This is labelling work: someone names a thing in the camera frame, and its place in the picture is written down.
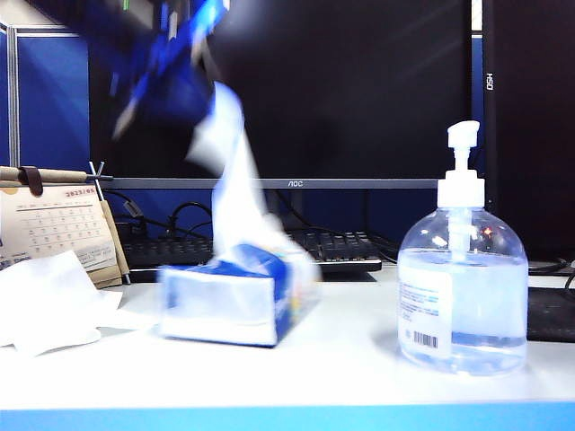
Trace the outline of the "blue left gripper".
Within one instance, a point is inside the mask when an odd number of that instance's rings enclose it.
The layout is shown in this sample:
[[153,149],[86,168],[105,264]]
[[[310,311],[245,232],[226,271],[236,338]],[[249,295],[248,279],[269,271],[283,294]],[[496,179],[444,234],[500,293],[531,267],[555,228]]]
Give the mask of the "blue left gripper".
[[161,3],[159,28],[137,53],[144,64],[132,71],[112,136],[135,121],[146,128],[191,129],[203,120],[215,93],[217,71],[208,40],[229,11],[227,1],[189,1],[182,17]]

